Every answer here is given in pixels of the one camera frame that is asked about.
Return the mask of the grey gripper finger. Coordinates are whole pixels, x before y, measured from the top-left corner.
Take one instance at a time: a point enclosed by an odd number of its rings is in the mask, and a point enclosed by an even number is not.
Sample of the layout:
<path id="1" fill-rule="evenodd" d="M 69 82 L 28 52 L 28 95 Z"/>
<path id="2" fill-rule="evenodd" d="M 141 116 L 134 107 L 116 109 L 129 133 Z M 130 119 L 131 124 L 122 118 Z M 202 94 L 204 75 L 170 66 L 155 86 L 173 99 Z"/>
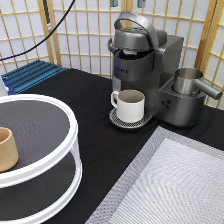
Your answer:
<path id="1" fill-rule="evenodd" d="M 146 0 L 137 0 L 137 7 L 138 8 L 145 8 Z"/>
<path id="2" fill-rule="evenodd" d="M 117 7 L 118 6 L 118 0 L 110 0 L 111 1 L 111 7 Z"/>

